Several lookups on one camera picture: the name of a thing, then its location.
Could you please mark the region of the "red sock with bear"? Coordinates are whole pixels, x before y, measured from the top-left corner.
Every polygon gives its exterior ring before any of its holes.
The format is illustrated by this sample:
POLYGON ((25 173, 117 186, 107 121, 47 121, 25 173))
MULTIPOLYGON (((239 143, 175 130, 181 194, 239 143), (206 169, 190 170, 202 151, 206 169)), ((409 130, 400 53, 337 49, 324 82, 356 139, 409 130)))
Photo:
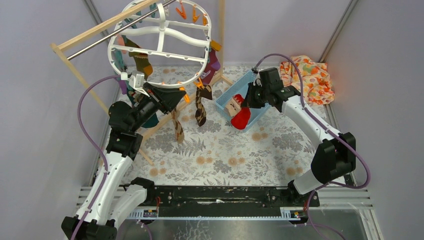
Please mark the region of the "red sock with bear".
POLYGON ((234 95, 225 105, 225 111, 230 116, 231 125, 238 129, 244 130, 251 117, 251 111, 248 107, 241 107, 244 98, 241 94, 234 95))

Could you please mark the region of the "white plastic clip hanger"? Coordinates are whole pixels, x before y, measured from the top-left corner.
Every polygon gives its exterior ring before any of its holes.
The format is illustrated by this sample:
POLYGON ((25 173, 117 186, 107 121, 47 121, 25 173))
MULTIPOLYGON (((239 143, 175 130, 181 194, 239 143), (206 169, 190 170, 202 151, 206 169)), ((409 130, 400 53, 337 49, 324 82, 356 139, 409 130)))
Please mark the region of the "white plastic clip hanger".
MULTIPOLYGON (((193 7, 193 21, 189 22, 181 22, 176 20, 168 19, 168 12, 166 10, 167 6, 171 5, 174 1, 169 0, 167 2, 159 3, 158 11, 149 15, 147 18, 136 22, 131 27, 125 29, 121 33, 110 38, 107 47, 107 56, 110 65, 113 70, 120 75, 122 70, 117 66, 117 60, 114 59, 114 52, 138 52, 145 53, 148 56, 159 56, 164 58, 178 59, 184 61, 197 62, 201 65, 200 70, 198 70, 191 78, 188 80, 174 83, 174 84, 165 84, 165 83, 157 83, 150 82, 150 84, 154 86, 162 86, 164 88, 180 88, 185 85, 192 83, 197 80, 202 72, 204 71, 207 62, 211 41, 212 41, 212 22, 207 11, 196 4, 191 0, 182 0, 185 5, 190 5, 193 7), (204 38, 194 38, 184 34, 183 32, 175 29, 175 27, 188 28, 188 29, 197 29, 201 30, 204 34, 204 38), (158 41, 156 49, 149 48, 135 48, 135 47, 127 47, 125 45, 118 44, 118 35, 121 37, 139 37, 143 35, 149 34, 157 34, 158 41), (178 54, 174 52, 169 52, 164 50, 166 37, 172 37, 179 41, 182 41, 190 46, 202 48, 204 50, 204 54, 202 57, 191 56, 187 54, 178 54)), ((116 23, 114 31, 120 27, 123 27, 134 20, 134 17, 138 15, 137 13, 130 16, 130 18, 125 18, 120 23, 116 23)))

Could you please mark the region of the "purple yellow striped sock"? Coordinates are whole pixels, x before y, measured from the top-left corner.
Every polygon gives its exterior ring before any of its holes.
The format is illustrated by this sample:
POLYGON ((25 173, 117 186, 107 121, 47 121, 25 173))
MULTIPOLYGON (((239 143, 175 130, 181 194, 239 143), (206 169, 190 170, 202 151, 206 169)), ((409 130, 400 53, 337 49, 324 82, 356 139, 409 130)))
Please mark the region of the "purple yellow striped sock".
POLYGON ((210 84, 215 73, 221 68, 221 64, 216 55, 216 53, 219 52, 221 48, 222 46, 218 42, 214 40, 210 42, 207 64, 204 71, 199 77, 200 81, 204 86, 210 84))

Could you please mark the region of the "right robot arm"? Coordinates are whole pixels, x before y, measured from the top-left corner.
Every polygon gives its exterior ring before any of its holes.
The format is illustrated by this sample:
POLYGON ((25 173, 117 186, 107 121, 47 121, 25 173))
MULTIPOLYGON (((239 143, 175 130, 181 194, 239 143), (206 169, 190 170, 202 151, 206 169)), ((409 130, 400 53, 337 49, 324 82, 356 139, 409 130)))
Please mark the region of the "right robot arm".
POLYGON ((258 74, 259 77, 247 85, 242 107, 275 107, 304 132, 315 148, 310 170, 288 184, 287 201, 299 206, 312 190, 356 169, 353 153, 356 139, 351 133, 341 133, 325 123, 303 102, 301 93, 294 86, 284 86, 275 67, 261 70, 258 74))

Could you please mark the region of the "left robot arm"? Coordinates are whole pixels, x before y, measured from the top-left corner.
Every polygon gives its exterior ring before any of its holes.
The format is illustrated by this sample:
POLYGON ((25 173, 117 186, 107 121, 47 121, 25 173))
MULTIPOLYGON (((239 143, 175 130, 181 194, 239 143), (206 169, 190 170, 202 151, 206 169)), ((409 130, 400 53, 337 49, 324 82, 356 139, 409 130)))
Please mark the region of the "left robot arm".
POLYGON ((75 216, 65 217, 61 224, 69 240, 114 240, 121 224, 137 206, 148 206, 155 200, 154 182, 139 177, 113 202, 124 174, 140 149, 143 136, 137 130, 157 111, 166 114, 175 110, 187 93, 180 87, 162 88, 147 82, 143 89, 147 93, 137 106, 117 101, 109 107, 111 131, 105 150, 100 152, 103 159, 100 173, 75 216))

